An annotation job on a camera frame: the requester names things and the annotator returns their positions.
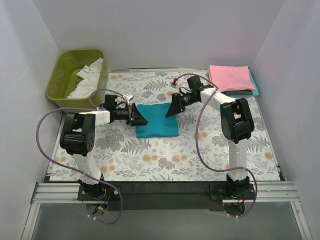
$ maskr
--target olive green plastic bin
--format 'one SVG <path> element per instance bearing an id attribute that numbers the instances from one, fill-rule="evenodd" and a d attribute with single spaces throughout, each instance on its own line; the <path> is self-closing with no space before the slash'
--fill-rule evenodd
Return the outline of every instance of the olive green plastic bin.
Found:
<path id="1" fill-rule="evenodd" d="M 76 89 L 77 84 L 82 80 L 77 73 L 85 66 L 89 66 L 99 58 L 103 58 L 97 89 L 106 86 L 108 73 L 106 69 L 105 54 L 98 49 L 75 49 L 63 53 L 54 66 L 50 81 L 46 87 L 46 96 L 54 101 L 60 108 L 90 108 L 94 106 L 87 98 L 67 98 Z M 92 97 L 95 105 L 103 102 L 103 94 L 99 92 Z M 78 110 L 65 110 L 64 112 L 81 112 Z"/>

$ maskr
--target white wall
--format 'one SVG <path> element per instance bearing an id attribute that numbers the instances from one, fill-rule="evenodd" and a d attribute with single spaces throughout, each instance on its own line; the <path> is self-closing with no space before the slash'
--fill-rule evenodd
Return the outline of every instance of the white wall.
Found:
<path id="1" fill-rule="evenodd" d="M 36 124 L 55 108 L 45 89 L 60 51 L 32 0 L 0 0 L 0 239 L 20 239 L 36 181 L 48 161 L 37 149 Z M 52 153 L 60 114 L 42 127 Z"/>
<path id="2" fill-rule="evenodd" d="M 280 167 L 320 239 L 320 1 L 287 0 L 251 71 Z"/>
<path id="3" fill-rule="evenodd" d="M 249 66 L 285 0 L 33 0 L 59 49 L 107 67 Z"/>

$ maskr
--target blue towel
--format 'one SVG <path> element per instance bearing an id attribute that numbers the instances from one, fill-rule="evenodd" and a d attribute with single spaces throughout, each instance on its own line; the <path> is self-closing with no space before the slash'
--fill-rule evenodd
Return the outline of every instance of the blue towel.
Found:
<path id="1" fill-rule="evenodd" d="M 229 97 L 239 99 L 239 98 L 245 98 L 245 97 L 259 96 L 259 91 L 258 91 L 257 85 L 254 81 L 254 78 L 251 75 L 250 70 L 249 70 L 249 75 L 250 75 L 251 83 L 255 87 L 255 90 L 252 90 L 252 95 L 234 95 L 234 96 L 230 95 Z"/>
<path id="2" fill-rule="evenodd" d="M 136 126 L 135 132 L 138 139 L 155 137 L 176 137 L 179 136 L 177 117 L 166 118 L 171 103 L 154 105 L 139 104 L 139 113 L 148 121 L 146 126 Z"/>

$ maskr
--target leaf pattern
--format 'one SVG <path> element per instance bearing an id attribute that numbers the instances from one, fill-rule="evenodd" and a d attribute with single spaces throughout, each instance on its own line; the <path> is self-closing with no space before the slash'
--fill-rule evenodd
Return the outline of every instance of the leaf pattern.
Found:
<path id="1" fill-rule="evenodd" d="M 121 78 L 110 79 L 103 88 L 122 94 L 133 93 L 136 104 L 171 103 L 171 87 L 174 78 L 186 72 L 123 72 Z M 206 71 L 195 72 L 206 76 Z M 179 80 L 181 87 L 188 87 L 187 77 Z M 255 130 L 248 141 L 247 167 L 260 181 L 280 180 L 273 159 L 265 125 L 256 99 L 247 97 Z M 195 147 L 196 121 L 203 103 L 186 107 L 177 115 L 178 137 L 136 138 L 136 129 L 125 121 L 95 128 L 94 158 L 106 181 L 225 181 L 226 173 L 212 172 L 200 162 Z M 206 107 L 198 133 L 199 147 L 204 161 L 215 169 L 226 169 L 229 165 L 228 142 L 222 134 L 220 113 Z M 71 167 L 76 163 L 64 149 L 57 148 L 55 157 Z M 77 181 L 78 172 L 54 164 L 51 181 Z"/>

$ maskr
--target stack of folded cloth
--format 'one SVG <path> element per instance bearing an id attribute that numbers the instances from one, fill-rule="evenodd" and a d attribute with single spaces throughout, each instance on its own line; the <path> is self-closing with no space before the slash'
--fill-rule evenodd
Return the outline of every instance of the stack of folded cloth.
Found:
<path id="1" fill-rule="evenodd" d="M 209 66 L 209 77 L 227 96 L 258 96 L 259 91 L 248 66 Z"/>

